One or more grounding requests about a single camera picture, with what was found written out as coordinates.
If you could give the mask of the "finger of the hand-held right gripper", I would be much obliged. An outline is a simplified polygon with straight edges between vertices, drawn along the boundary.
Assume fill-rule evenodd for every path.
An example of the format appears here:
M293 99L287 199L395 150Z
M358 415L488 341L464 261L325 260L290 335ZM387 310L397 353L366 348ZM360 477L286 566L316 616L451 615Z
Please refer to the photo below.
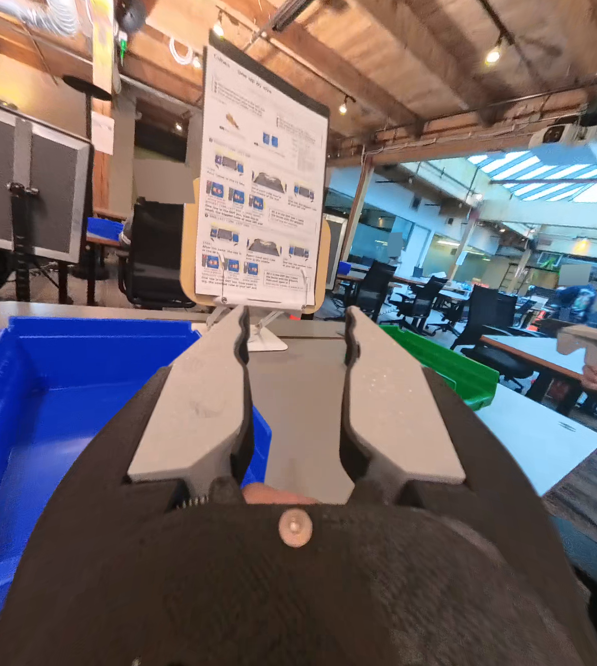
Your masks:
M585 350L585 358L597 358L597 328L574 324L557 333L557 351L562 355Z

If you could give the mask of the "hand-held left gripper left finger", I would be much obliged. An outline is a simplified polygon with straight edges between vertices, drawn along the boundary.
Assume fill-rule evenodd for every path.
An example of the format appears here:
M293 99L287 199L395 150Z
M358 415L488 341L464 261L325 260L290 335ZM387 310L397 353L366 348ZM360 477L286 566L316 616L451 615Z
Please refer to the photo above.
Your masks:
M248 308L237 306L169 369L128 468L134 482L181 480L205 495L217 478L243 483L254 453Z

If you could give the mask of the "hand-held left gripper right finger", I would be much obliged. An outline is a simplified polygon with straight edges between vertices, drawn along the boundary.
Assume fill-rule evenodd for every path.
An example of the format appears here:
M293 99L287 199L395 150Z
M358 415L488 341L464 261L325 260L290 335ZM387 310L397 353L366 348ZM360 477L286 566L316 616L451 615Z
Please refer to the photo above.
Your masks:
M346 311L340 461L355 484L396 503L408 484L460 486L458 454L426 368L358 307Z

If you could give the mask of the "green plastic bin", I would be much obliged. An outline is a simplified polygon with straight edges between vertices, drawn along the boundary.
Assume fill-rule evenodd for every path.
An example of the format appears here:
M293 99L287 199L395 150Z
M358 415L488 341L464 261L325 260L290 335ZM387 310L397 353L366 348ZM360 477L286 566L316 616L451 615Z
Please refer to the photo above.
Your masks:
M380 328L422 365L441 375L472 410L493 403L500 378L498 371L409 330L386 324Z

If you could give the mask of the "large blue plastic bin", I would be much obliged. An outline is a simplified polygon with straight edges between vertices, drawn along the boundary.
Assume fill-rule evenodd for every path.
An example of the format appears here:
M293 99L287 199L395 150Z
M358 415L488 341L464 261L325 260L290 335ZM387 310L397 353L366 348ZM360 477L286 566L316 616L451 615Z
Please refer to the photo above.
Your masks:
M188 322L11 318L0 331L0 612L30 622L104 597L153 568L153 547L198 551L213 540L220 495L181 480L134 482L128 468L173 361L199 340ZM265 479L271 429L253 406L254 453L242 487Z

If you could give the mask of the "grey desk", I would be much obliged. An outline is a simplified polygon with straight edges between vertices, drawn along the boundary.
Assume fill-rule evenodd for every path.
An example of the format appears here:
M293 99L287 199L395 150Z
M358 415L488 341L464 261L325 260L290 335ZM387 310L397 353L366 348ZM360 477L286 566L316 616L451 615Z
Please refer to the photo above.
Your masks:
M204 321L194 311L0 302L0 330L11 317ZM270 328L284 352L256 352L249 368L254 405L272 429L266 481L275 488L328 503L353 485L340 465L338 441L344 386L342 328L334 322L278 319ZM544 495L597 449L597 432L499 386L478 418Z

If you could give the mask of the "white office table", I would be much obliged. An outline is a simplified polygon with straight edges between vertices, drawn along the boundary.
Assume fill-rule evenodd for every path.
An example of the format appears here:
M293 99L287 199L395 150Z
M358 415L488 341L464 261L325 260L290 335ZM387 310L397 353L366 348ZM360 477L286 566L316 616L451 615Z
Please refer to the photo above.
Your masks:
M583 393L581 380L586 364L585 348L561 354L556 339L541 337L482 336L479 341L526 362L538 373L526 393L526 397L534 402L543 401L555 380L564 382L566 393L555 400L555 410L564 416L569 415Z

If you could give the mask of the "white folding stand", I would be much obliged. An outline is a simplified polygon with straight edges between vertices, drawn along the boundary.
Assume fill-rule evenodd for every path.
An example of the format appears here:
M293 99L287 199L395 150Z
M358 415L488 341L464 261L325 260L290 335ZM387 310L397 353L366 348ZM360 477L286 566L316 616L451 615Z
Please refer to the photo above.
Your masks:
M227 306L217 306L213 312L208 314L205 323L197 326L199 333L205 334L232 310ZM284 313L280 310L269 311L260 321L251 325L251 332L247 341L249 352L284 352L288 350L288 345L269 329L269 325Z

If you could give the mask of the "wooden sheet holder board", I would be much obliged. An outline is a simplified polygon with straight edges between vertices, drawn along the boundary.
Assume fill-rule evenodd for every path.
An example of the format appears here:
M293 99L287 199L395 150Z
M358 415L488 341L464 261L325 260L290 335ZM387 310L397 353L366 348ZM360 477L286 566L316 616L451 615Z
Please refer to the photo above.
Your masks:
M228 296L222 293L219 296L200 294L195 286L195 273L197 265L197 227L200 196L200 179L193 180L194 204L186 203L183 209L183 231L181 237L181 263L179 281L184 294L200 306L224 306L234 308L238 305L253 306L267 311L288 312L294 314L312 315L317 312L325 301L326 282L328 277L328 253L330 248L330 230L326 222L322 222L320 229L319 254L317 269L314 278L314 304L302 306L282 304L279 302L264 301L253 297Z

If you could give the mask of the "black mesh office chair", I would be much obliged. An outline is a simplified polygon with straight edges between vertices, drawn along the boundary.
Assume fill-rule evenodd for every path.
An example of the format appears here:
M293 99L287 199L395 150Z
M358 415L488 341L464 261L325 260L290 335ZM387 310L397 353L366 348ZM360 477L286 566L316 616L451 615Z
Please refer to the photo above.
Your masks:
M183 204L138 197L120 234L118 282L134 307L147 310L196 306L180 283Z

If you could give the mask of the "small blue storage bin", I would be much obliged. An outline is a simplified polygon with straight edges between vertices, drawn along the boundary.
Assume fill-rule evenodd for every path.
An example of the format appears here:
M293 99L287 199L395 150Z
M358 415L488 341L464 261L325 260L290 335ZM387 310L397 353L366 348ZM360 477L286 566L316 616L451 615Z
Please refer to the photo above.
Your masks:
M124 229L124 223L89 217L87 219L86 235L88 238L94 238L97 242L106 244L120 244L120 234Z

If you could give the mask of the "white ceiling projector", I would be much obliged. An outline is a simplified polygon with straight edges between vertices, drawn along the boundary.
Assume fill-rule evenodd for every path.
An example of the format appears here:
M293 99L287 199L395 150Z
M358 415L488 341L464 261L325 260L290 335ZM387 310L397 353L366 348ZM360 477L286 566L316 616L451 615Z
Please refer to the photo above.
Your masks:
M530 149L545 146L582 147L597 144L597 125L585 126L579 122L559 122L535 132L529 139Z

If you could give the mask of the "printed instruction sheet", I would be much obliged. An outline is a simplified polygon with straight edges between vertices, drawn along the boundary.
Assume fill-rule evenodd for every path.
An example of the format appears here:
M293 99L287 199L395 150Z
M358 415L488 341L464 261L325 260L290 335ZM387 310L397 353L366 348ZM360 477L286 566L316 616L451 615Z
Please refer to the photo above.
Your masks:
M228 41L204 52L194 287L315 305L330 112Z

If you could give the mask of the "grey panel cabinet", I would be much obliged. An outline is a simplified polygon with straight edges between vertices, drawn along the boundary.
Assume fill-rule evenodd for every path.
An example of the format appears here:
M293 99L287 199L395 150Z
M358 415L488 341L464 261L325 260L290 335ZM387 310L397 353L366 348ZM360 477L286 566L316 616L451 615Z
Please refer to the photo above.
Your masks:
M0 104L0 249L14 249L13 204L26 205L27 253L75 264L92 211L94 147Z

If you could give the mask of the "black floor lamp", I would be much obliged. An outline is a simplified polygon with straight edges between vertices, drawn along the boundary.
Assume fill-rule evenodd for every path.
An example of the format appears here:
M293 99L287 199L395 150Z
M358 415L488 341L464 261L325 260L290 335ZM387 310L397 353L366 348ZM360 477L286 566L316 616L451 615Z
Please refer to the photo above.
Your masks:
M82 79L74 75L63 75L62 81L70 88L82 93L85 103L85 123L86 123L86 138L90 144L89 148L89 167L86 187L86 202L84 207L84 233L83 243L81 249L81 258L79 263L72 268L72 275L80 279L86 280L86 302L88 306L97 306L95 297L96 287L96 266L98 264L97 249L87 241L87 226L89 218L93 216L93 174L95 163L95 148L92 140L92 111L93 100L110 102L111 94L102 88L96 86L92 82Z

